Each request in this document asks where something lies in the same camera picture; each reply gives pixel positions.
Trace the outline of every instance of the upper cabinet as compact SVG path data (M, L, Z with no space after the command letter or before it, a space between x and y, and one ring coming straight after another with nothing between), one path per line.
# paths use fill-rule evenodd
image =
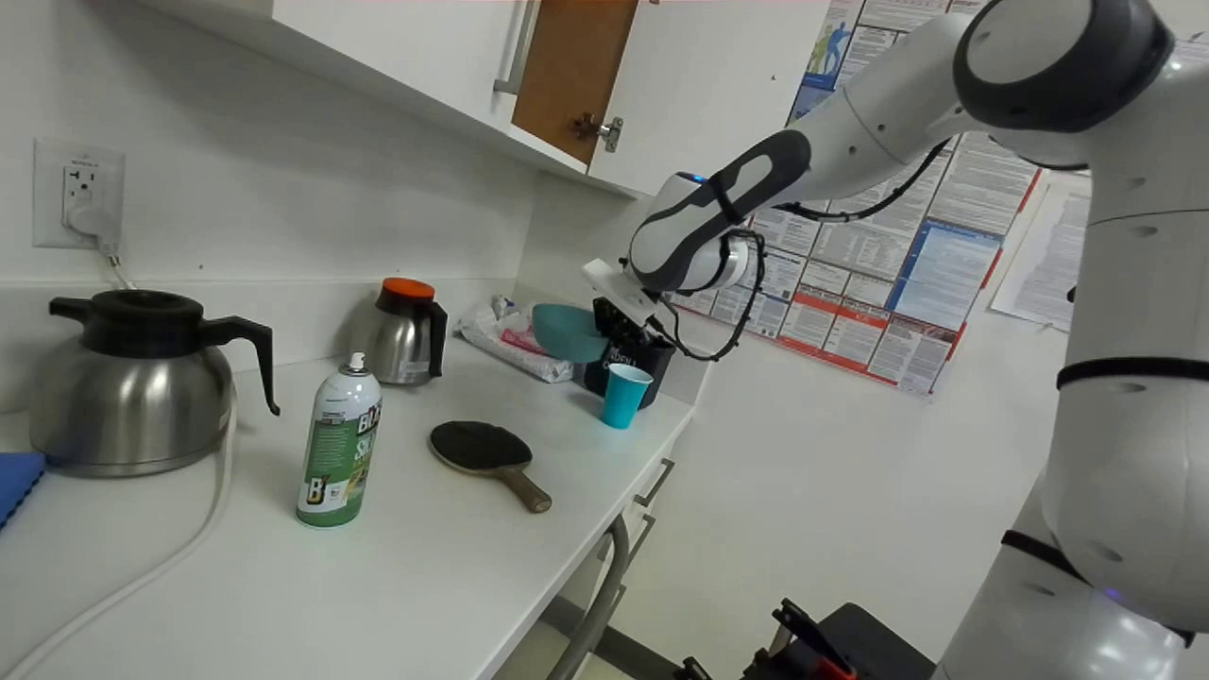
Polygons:
M822 22L822 0L143 5L623 193L783 127Z

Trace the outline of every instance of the kitchen counter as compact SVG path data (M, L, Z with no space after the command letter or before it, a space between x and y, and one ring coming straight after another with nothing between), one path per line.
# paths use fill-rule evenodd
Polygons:
M618 436L600 426L596 397L449 345L443 383L385 393L357 520L309 529L290 506L328 369L278 368L278 420L239 373L232 493L213 535L32 680L489 678L691 420L691 404L659 397ZM425 430L445 420L520 436L556 506L526 515L502 483L443 469ZM0 450L22 445L22 420L0 420ZM213 481L213 459L149 481L45 476L0 534L0 669L183 543Z

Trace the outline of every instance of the spray bottle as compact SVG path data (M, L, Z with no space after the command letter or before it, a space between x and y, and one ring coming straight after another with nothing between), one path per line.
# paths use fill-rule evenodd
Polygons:
M348 525L361 509L378 416L382 384L367 373L367 357L356 352L314 393L298 520Z

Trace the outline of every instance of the electric kettle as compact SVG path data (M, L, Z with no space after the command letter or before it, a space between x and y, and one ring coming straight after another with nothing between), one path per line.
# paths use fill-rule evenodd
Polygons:
M50 357L30 399L30 442L71 476L156 476L222 445L229 368L213 345L247 339L270 399L270 330L244 316L205 321L201 302L166 291L51 299L51 316L82 324Z
M351 352L367 352L367 369L382 384L423 384L443 377L445 310L423 281L382 281L378 302L351 330Z

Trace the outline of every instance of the wall outlet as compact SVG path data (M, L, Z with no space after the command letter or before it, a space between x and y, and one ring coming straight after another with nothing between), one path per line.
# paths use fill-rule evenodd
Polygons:
M32 246L120 255L124 160L88 145L32 145Z

